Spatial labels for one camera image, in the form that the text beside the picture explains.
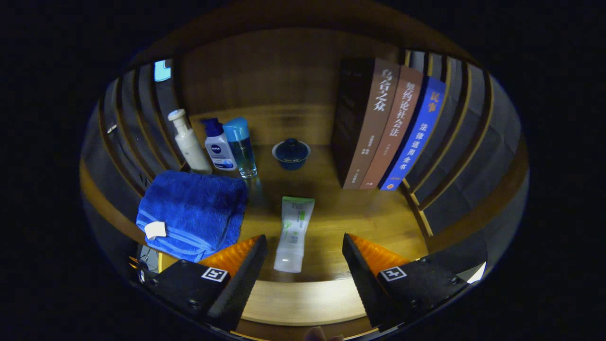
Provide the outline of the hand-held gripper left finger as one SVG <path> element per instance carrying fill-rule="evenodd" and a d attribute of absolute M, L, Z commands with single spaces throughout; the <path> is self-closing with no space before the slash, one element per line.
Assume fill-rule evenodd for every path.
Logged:
<path fill-rule="evenodd" d="M 221 250 L 199 262 L 185 259 L 154 273 L 139 263 L 143 287 L 153 298 L 197 323 L 232 332 L 268 252 L 263 234 Z"/>

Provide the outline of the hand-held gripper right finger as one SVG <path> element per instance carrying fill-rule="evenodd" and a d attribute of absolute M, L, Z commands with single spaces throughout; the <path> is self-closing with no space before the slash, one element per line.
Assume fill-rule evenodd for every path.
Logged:
<path fill-rule="evenodd" d="M 342 253 L 372 327 L 416 323 L 468 288 L 468 281 L 426 258 L 409 260 L 345 233 Z"/>

